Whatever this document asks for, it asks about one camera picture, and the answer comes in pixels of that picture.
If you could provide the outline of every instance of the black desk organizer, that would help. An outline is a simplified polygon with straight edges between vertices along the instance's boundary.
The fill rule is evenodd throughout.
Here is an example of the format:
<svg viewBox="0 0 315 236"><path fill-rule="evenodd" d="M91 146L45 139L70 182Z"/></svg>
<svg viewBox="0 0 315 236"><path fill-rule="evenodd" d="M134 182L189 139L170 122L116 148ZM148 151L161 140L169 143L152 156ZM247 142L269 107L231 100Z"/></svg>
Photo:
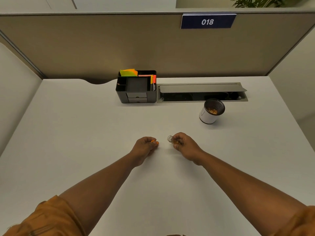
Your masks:
<svg viewBox="0 0 315 236"><path fill-rule="evenodd" d="M156 75L155 70L138 70L138 75ZM116 92L122 103L155 103L157 92L150 91L151 77L118 74Z"/></svg>

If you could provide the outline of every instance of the cubicle partition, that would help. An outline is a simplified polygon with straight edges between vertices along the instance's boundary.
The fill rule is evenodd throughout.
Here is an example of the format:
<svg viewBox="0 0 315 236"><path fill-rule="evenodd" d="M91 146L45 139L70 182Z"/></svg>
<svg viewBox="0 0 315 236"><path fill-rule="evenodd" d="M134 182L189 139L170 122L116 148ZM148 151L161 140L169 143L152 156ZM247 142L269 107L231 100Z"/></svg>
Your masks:
<svg viewBox="0 0 315 236"><path fill-rule="evenodd" d="M313 28L315 12L237 13L231 28L181 29L183 13L0 16L0 41L42 78L267 75Z"/></svg>

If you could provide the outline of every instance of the mesh pen holder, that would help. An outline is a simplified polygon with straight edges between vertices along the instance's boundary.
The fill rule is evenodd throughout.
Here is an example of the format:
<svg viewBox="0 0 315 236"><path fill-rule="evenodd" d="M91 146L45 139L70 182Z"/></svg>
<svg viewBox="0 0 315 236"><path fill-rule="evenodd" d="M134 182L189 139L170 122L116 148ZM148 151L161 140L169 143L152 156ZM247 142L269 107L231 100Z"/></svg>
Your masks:
<svg viewBox="0 0 315 236"><path fill-rule="evenodd" d="M218 119L219 115L224 113L224 111L224 103L218 99L208 99L203 105L199 118L205 124L212 124Z"/></svg>

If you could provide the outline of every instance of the orange sleeve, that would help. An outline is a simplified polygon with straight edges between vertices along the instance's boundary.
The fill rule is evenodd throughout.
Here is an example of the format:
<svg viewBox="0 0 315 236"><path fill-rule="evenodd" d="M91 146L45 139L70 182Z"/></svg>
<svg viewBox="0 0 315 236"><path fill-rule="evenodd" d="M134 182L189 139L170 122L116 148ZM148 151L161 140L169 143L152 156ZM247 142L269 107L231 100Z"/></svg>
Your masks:
<svg viewBox="0 0 315 236"><path fill-rule="evenodd" d="M81 223L67 202L57 195L40 203L21 224L3 236L86 236Z"/></svg>
<svg viewBox="0 0 315 236"><path fill-rule="evenodd" d="M313 235L315 235L315 206L308 206L295 214L284 227L272 236Z"/></svg>

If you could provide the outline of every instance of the blue sign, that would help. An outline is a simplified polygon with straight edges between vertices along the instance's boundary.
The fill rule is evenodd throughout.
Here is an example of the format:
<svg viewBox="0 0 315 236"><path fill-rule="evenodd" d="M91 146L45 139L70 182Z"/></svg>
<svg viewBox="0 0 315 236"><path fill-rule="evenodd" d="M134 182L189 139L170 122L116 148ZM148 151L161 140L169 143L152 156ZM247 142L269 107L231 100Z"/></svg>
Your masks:
<svg viewBox="0 0 315 236"><path fill-rule="evenodd" d="M187 13L181 19L181 29L231 28L236 13L208 12Z"/></svg>

